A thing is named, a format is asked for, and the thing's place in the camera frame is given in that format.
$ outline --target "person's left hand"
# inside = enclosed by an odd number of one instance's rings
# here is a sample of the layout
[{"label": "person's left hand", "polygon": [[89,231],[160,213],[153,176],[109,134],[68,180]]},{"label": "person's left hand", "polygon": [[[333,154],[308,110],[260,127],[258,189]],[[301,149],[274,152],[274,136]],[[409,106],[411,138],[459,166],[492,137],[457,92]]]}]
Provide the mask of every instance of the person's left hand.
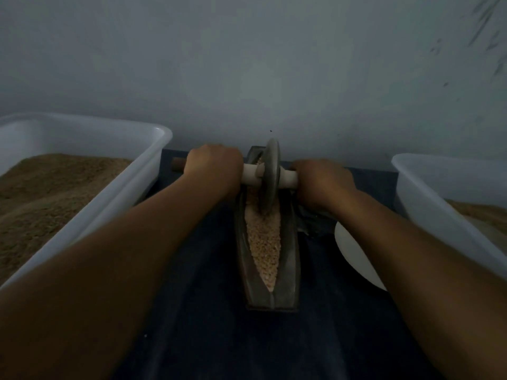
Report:
[{"label": "person's left hand", "polygon": [[224,198],[234,197],[241,186],[243,155],[238,148],[205,144],[188,153],[183,173],[211,176],[213,183],[223,188]]}]

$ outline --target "person's left arm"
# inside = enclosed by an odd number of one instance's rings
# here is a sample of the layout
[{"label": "person's left arm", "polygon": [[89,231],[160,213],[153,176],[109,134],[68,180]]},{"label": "person's left arm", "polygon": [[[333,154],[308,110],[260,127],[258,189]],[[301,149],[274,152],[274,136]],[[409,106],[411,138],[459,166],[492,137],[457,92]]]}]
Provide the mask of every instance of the person's left arm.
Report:
[{"label": "person's left arm", "polygon": [[194,149],[172,185],[0,290],[0,378],[109,376],[171,255],[242,169],[237,149]]}]

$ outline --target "person's right arm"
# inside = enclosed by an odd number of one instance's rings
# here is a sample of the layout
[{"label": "person's right arm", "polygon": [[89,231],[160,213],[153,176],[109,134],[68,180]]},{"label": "person's right arm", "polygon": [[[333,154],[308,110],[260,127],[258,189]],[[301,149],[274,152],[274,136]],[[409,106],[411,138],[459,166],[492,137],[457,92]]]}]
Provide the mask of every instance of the person's right arm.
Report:
[{"label": "person's right arm", "polygon": [[375,199],[328,160],[301,160],[298,198],[363,248],[410,331],[448,379],[507,378],[507,283]]}]

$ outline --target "metal disc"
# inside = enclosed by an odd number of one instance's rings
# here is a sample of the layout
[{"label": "metal disc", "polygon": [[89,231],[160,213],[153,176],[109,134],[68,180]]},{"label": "metal disc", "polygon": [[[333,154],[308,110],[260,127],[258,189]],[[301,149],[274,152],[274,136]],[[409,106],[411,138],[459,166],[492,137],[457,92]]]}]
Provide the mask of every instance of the metal disc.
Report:
[{"label": "metal disc", "polygon": [[259,210],[262,215],[266,215],[273,208],[280,179],[280,146],[277,139],[268,141],[262,154],[262,162],[265,169],[259,190]]}]

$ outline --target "forearm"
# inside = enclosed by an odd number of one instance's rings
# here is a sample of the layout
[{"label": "forearm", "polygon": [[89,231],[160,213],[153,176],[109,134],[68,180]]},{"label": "forearm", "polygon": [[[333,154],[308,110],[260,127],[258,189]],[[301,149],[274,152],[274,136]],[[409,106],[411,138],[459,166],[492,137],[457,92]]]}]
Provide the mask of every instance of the forearm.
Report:
[{"label": "forearm", "polygon": [[507,374],[504,281],[359,191],[330,201],[422,349],[448,378]]},{"label": "forearm", "polygon": [[223,195],[185,175],[0,291],[2,378],[108,375],[179,244]]}]

